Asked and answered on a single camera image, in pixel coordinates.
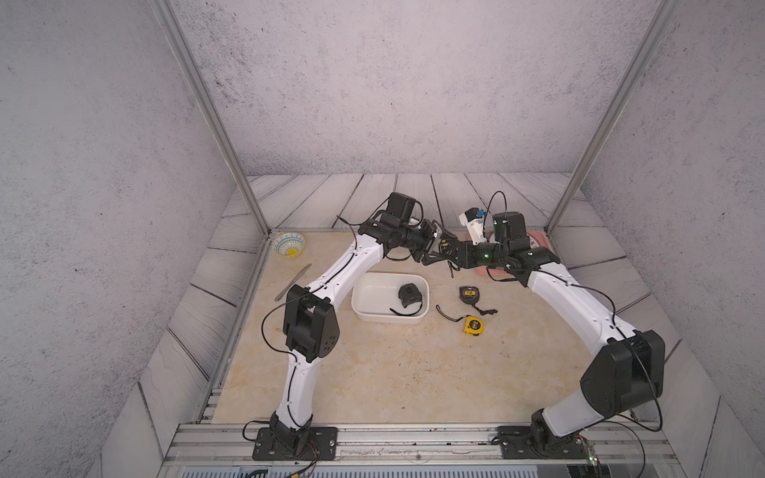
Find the black yellow rubber tape measure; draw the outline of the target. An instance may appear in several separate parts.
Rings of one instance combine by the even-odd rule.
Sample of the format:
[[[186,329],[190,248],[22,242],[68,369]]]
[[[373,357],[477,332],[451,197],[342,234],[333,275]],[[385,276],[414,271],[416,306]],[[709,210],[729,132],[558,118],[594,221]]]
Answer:
[[[438,245],[438,253],[448,264],[450,277],[454,278],[454,274],[461,268],[458,260],[457,246],[453,245],[450,239],[441,239]]]

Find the round dark grey tape measure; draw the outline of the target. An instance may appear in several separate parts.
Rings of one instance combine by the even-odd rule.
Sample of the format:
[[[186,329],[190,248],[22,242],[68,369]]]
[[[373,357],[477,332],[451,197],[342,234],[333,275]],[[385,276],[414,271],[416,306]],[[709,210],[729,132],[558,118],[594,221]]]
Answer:
[[[480,316],[495,315],[497,313],[496,309],[483,310],[478,307],[478,302],[480,300],[480,291],[477,287],[461,286],[459,288],[459,298],[463,304],[466,304],[474,308],[474,310],[476,310],[476,312],[478,312]]]

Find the large black tape measure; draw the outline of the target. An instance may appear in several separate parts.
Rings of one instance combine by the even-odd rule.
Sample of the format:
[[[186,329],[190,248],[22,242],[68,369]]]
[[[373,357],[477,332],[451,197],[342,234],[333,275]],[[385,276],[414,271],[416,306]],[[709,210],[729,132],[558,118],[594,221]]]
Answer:
[[[398,289],[398,300],[400,300],[400,308],[398,310],[390,308],[390,312],[398,317],[417,316],[424,305],[424,296],[414,283],[404,284]]]

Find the small yellow tape measure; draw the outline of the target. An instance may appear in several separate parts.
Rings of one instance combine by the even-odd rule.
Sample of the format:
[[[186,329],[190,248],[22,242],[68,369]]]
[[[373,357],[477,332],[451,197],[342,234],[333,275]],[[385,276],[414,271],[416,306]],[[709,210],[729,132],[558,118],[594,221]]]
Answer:
[[[456,324],[462,324],[463,332],[467,334],[468,336],[472,337],[478,337],[483,334],[484,332],[484,322],[472,315],[463,315],[458,318],[454,318],[452,316],[448,316],[448,314],[444,313],[442,311],[442,308],[440,308],[440,305],[435,306],[436,312],[442,316],[442,318],[445,318],[446,320],[456,323]]]

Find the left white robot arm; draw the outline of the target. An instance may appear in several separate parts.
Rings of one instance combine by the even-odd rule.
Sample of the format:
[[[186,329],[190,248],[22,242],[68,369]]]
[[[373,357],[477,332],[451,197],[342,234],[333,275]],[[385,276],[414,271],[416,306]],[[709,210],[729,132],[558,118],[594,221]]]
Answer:
[[[435,220],[412,220],[419,204],[408,195],[391,193],[383,209],[351,228],[351,245],[324,274],[306,287],[292,286],[287,293],[282,353],[288,356],[289,370],[282,400],[269,423],[286,445],[295,447],[308,436],[322,360],[340,338],[337,309],[352,288],[397,248],[410,251],[412,260],[422,264],[439,260],[439,241],[451,233]]]

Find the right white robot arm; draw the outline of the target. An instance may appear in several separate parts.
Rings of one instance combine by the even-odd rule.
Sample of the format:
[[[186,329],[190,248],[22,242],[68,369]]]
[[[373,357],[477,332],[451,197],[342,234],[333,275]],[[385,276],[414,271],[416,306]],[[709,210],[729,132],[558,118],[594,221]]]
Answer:
[[[532,417],[540,448],[571,440],[582,429],[629,409],[656,402],[663,393],[665,341],[655,331],[640,331],[620,319],[610,297],[579,284],[561,259],[534,247],[522,214],[494,217],[496,242],[460,240],[436,221],[426,221],[424,265],[447,261],[457,269],[502,269],[512,280],[542,298],[579,336],[593,360],[567,398]]]

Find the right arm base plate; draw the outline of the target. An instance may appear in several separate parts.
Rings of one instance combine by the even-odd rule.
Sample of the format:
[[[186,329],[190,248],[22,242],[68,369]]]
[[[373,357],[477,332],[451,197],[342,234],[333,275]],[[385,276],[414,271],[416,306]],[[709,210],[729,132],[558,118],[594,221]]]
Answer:
[[[535,426],[499,426],[491,442],[503,459],[588,460],[590,452],[575,433],[558,437]]]

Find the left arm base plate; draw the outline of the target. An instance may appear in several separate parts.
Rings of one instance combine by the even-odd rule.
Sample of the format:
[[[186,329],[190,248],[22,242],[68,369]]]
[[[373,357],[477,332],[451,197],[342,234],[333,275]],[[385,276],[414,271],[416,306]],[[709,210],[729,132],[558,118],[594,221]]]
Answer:
[[[254,441],[254,461],[333,461],[336,458],[339,430],[336,427],[310,427],[301,430],[258,430]]]

